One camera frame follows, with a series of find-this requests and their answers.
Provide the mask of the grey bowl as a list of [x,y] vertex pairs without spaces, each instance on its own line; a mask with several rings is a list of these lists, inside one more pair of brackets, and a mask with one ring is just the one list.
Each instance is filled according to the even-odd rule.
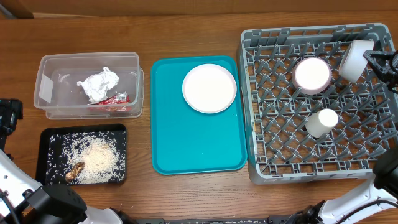
[[371,40],[354,40],[346,49],[339,67],[339,75],[355,83],[366,68],[368,61],[363,54],[372,50],[374,42]]

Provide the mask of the small white plate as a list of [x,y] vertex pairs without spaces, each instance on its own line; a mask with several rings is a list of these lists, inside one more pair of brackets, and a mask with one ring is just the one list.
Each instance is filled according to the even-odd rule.
[[325,90],[331,81],[331,69],[322,59],[316,57],[301,60],[292,71],[294,87],[301,88],[306,95],[314,95]]

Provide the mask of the pale green cup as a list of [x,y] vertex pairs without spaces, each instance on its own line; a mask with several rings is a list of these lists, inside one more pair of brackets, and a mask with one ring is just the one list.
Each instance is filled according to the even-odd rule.
[[323,134],[329,133],[337,124],[337,113],[326,108],[309,116],[305,128],[311,136],[319,138]]

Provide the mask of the large white plate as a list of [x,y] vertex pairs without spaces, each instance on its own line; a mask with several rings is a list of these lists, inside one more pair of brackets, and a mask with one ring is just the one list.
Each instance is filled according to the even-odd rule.
[[203,64],[191,69],[182,84],[184,100],[194,110],[215,114],[226,110],[237,95],[232,73],[216,64]]

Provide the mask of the red snack wrapper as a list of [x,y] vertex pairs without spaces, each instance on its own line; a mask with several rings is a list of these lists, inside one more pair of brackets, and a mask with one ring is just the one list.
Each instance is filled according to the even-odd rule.
[[109,112],[123,112],[131,111],[131,106],[122,106],[122,104],[129,104],[130,97],[126,92],[118,93],[112,97],[109,97],[95,105],[101,105],[101,107],[92,107],[90,105],[89,110],[92,111],[109,111]]

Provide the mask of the white napkin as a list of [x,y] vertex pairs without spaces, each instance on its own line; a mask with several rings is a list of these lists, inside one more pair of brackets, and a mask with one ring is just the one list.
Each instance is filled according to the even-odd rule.
[[90,103],[99,103],[107,99],[108,90],[118,84],[119,77],[108,67],[103,67],[103,71],[89,76],[84,81],[78,81],[76,84],[81,86],[89,98]]

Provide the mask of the pile of white rice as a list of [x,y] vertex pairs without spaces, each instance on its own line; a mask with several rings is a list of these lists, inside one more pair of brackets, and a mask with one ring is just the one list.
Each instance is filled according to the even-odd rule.
[[[126,132],[97,131],[54,134],[47,153],[45,183],[67,185],[121,183],[126,178]],[[84,162],[83,171],[71,182],[65,174]]]

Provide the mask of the brown food piece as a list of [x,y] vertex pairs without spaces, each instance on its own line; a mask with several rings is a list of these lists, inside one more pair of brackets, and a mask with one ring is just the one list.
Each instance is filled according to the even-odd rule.
[[65,174],[66,182],[71,182],[75,178],[77,178],[77,176],[83,171],[84,167],[85,167],[85,163],[84,162],[76,163],[72,167],[71,171]]

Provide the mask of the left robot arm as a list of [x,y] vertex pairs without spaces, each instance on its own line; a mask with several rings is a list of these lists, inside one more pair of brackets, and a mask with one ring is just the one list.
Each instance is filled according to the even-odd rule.
[[135,223],[115,208],[88,206],[74,185],[121,184],[127,129],[122,124],[47,128],[35,177],[1,152],[1,223]]

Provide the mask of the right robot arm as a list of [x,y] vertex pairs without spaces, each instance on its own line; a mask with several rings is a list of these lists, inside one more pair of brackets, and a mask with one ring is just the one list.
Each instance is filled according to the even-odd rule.
[[[342,75],[353,75],[358,60],[370,65],[380,81],[397,93],[397,52],[356,50],[351,45],[341,63]],[[397,207],[397,149],[390,149],[377,161],[373,176],[343,196],[322,201],[291,215],[286,223],[356,223],[377,212]]]

